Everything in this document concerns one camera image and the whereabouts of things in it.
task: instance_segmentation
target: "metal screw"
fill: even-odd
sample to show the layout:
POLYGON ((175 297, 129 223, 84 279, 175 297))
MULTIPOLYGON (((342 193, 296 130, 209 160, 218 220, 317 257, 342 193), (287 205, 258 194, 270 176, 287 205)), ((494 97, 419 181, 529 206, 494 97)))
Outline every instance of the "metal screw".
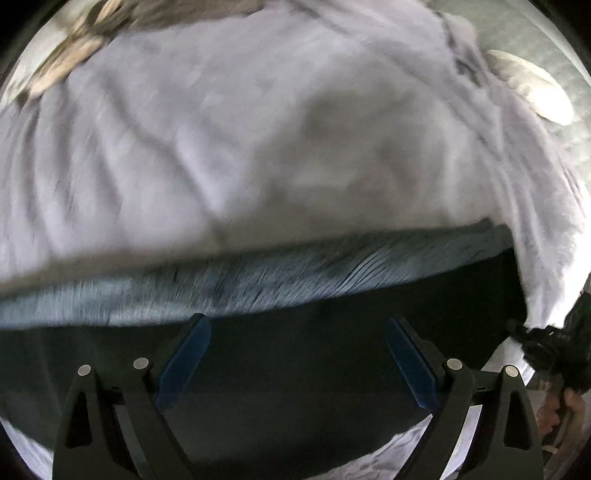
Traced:
POLYGON ((516 367, 514 367, 513 365, 508 365, 507 367, 505 367, 505 373, 510 377, 515 378, 517 375, 519 375, 519 370, 517 370, 516 367))
POLYGON ((449 368, 451 368, 452 370, 461 370, 462 367, 464 366, 464 364, 461 361, 459 361, 457 358, 450 358, 447 361, 447 366, 449 368))
POLYGON ((80 375, 81 377, 85 377, 86 375, 88 375, 91 371, 91 367, 90 365, 82 365, 79 369, 78 369, 78 375, 80 375))
POLYGON ((136 358, 134 361, 134 368, 136 370, 143 370, 148 368, 148 365, 150 364, 150 360, 148 360, 147 358, 141 356, 139 358, 136 358))

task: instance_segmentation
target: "textured surface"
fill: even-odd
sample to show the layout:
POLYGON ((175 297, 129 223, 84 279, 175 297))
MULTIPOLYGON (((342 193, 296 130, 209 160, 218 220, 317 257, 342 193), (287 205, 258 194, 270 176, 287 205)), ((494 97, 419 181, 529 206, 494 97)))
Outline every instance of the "textured surface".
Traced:
POLYGON ((511 228, 531 325, 591 270, 564 151, 470 25, 416 2, 120 35, 0 132, 6 286, 483 218, 511 228))
POLYGON ((225 255, 154 271, 68 282, 0 301, 0 331, 150 325, 195 312, 227 316, 401 285, 499 255, 508 228, 359 235, 225 255))
POLYGON ((262 8, 261 0, 118 0, 108 2, 99 15, 92 12, 84 19, 96 3, 98 0, 70 0, 43 25, 0 89, 0 109, 21 92, 33 98, 41 95, 122 30, 164 28, 206 18, 248 14, 262 8), (95 17, 99 19, 97 24, 93 24, 95 17), (81 27, 86 24, 92 24, 92 32, 85 30, 82 34, 81 27), (67 40, 65 45, 58 48, 60 54, 52 54, 64 40, 67 40), (51 61, 38 71, 48 57, 51 61))
POLYGON ((544 121, 569 151, 591 188, 591 85, 559 45, 519 9, 505 0, 434 0, 430 8, 469 20, 478 32, 482 51, 502 50, 548 71, 573 104, 575 121, 566 127, 544 121))

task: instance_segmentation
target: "black cloth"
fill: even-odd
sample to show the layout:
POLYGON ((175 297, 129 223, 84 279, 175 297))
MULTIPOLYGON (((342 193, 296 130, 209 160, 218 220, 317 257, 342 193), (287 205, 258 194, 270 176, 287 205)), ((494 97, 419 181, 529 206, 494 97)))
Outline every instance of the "black cloth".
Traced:
MULTIPOLYGON (((410 284, 213 319, 166 418, 204 478, 305 478, 373 452, 426 416, 384 340, 403 314, 446 356, 481 368, 525 319, 513 251, 410 284)), ((150 357, 179 324, 0 333, 0 414, 53 448, 77 367, 150 357)))

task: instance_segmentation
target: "finger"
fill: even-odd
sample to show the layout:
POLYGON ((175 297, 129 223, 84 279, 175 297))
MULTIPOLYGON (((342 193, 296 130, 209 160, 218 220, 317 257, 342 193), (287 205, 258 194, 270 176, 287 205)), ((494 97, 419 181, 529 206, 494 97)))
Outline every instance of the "finger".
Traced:
POLYGON ((585 404, 585 400, 583 400, 583 397, 575 392, 572 388, 567 388, 564 390, 564 403, 577 414, 585 413, 587 406, 585 404))
POLYGON ((545 404, 538 410, 538 419, 541 421, 546 421, 548 423, 551 423, 556 418, 558 418, 557 410, 558 409, 555 408, 554 406, 550 406, 550 405, 545 404))
POLYGON ((552 431, 552 427, 542 423, 538 423, 538 430, 540 431, 540 438, 544 438, 552 431))
POLYGON ((548 393, 548 395, 546 395, 544 407, 553 411, 558 410, 560 408, 560 397, 554 393, 548 393))
POLYGON ((560 417, 556 412, 548 413, 542 417, 538 418, 538 422, 545 427, 552 429, 552 427, 558 425, 560 423, 560 417))

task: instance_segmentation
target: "white pillow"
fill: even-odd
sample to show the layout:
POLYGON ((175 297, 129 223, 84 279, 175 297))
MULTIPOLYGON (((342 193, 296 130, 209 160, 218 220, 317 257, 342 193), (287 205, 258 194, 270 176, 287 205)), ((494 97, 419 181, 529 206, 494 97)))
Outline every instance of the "white pillow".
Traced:
POLYGON ((485 57, 492 73, 527 100, 539 116, 560 125, 573 122, 569 97, 547 71, 504 51, 489 50, 485 57))

